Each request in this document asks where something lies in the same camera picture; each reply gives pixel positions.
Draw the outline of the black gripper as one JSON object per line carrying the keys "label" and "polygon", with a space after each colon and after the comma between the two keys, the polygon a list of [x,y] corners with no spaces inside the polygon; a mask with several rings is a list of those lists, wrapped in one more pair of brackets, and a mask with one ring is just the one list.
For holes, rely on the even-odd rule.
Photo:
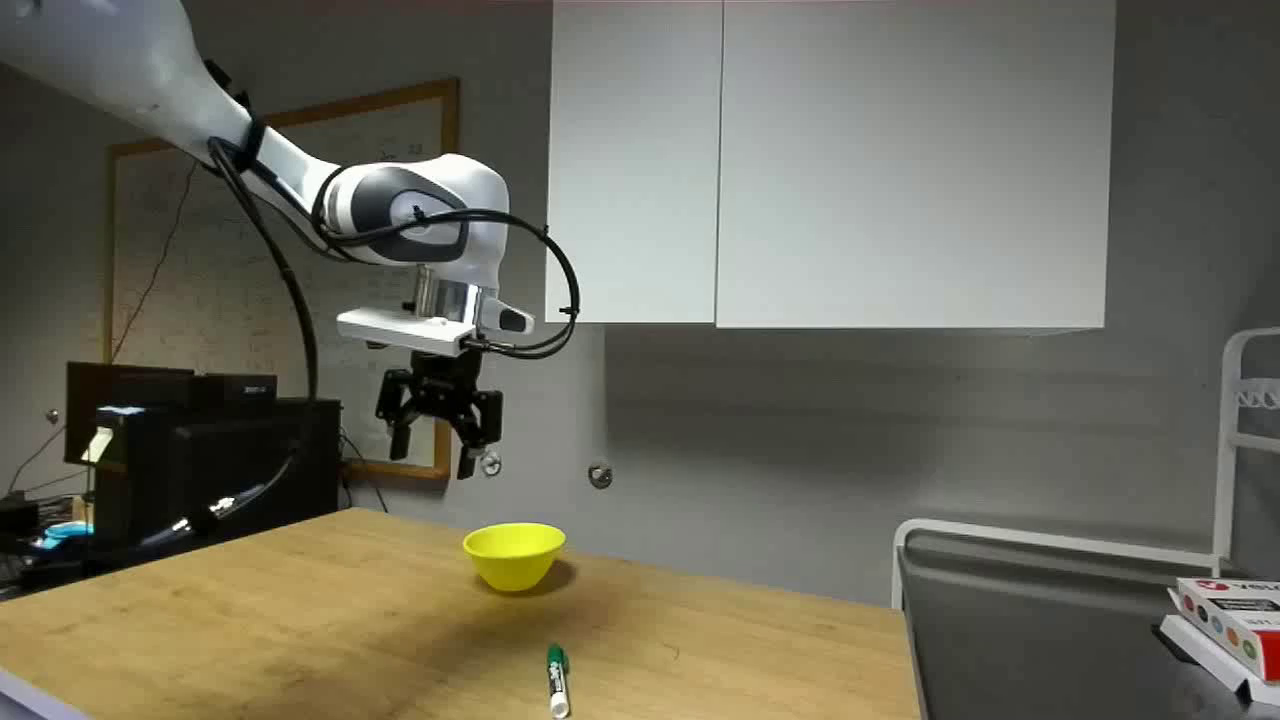
{"label": "black gripper", "polygon": [[476,353],[462,353],[462,355],[414,353],[406,370],[386,370],[377,398],[377,418],[390,434],[386,458],[403,460],[412,441],[412,419],[435,418],[460,441],[457,480],[476,477],[485,447],[501,441],[501,414],[503,414],[503,398],[481,393],[476,379],[481,379]]}

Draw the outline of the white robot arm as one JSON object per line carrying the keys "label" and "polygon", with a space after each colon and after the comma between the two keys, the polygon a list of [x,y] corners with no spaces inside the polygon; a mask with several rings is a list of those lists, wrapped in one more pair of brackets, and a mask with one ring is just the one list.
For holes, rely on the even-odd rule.
{"label": "white robot arm", "polygon": [[432,271],[427,311],[349,309],[344,336],[460,370],[530,332],[501,296],[517,218],[496,169],[311,155],[210,77],[179,0],[0,0],[0,62],[188,152],[326,259]]}

